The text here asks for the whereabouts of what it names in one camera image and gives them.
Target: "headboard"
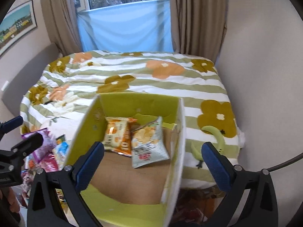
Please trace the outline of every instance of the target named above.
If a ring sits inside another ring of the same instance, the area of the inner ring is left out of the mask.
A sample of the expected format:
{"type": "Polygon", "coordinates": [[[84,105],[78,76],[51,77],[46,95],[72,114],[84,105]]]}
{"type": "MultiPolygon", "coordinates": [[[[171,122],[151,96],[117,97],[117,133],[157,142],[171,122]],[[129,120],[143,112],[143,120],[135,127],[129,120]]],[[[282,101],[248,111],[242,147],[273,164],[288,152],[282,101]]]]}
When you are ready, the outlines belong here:
{"type": "Polygon", "coordinates": [[[56,60],[59,50],[52,43],[30,60],[9,83],[2,95],[2,101],[7,109],[18,116],[23,95],[37,83],[47,64],[56,60]]]}

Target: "curtain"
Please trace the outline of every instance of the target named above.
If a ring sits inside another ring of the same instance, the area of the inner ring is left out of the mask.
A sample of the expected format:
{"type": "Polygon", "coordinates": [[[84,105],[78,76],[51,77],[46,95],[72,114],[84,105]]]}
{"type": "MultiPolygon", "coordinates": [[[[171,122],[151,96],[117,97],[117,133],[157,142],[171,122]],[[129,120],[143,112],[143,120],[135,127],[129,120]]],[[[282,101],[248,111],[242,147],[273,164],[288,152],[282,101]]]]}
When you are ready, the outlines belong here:
{"type": "Polygon", "coordinates": [[[82,51],[74,0],[41,0],[49,39],[63,55],[82,51]]]}
{"type": "Polygon", "coordinates": [[[151,0],[78,12],[84,51],[173,52],[169,0],[151,0]]]}
{"type": "Polygon", "coordinates": [[[175,52],[216,61],[225,35],[227,0],[170,0],[175,52]]]}

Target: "beige curtain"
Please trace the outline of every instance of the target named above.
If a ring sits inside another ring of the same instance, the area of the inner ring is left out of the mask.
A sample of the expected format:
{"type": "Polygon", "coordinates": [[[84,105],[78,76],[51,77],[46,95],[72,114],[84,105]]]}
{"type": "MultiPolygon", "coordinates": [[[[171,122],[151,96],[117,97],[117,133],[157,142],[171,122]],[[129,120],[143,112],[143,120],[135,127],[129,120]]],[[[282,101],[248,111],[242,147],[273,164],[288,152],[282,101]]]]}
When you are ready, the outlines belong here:
{"type": "Polygon", "coordinates": [[[170,0],[175,52],[216,61],[225,35],[227,0],[170,0]]]}
{"type": "Polygon", "coordinates": [[[82,51],[74,0],[41,0],[41,6],[51,42],[65,56],[82,51]]]}

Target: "blue cloth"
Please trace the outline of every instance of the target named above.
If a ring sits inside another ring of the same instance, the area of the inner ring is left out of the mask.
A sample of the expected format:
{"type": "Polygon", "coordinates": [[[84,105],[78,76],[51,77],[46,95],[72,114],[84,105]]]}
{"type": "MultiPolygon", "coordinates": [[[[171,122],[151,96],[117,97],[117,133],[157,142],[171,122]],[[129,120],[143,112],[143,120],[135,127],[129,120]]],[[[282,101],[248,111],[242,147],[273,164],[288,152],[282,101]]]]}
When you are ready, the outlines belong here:
{"type": "Polygon", "coordinates": [[[78,12],[78,27],[84,51],[173,52],[169,0],[78,12]]]}

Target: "orange snack packet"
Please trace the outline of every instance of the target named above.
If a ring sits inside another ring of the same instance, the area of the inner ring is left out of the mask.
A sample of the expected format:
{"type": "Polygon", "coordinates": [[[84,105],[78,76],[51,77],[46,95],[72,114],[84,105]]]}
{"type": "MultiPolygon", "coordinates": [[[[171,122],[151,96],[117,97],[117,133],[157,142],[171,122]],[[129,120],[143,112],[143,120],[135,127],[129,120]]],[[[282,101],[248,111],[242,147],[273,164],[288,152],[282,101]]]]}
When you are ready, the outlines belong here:
{"type": "Polygon", "coordinates": [[[105,119],[108,122],[102,142],[105,150],[131,156],[130,124],[137,120],[133,118],[115,117],[105,117],[105,119]]]}

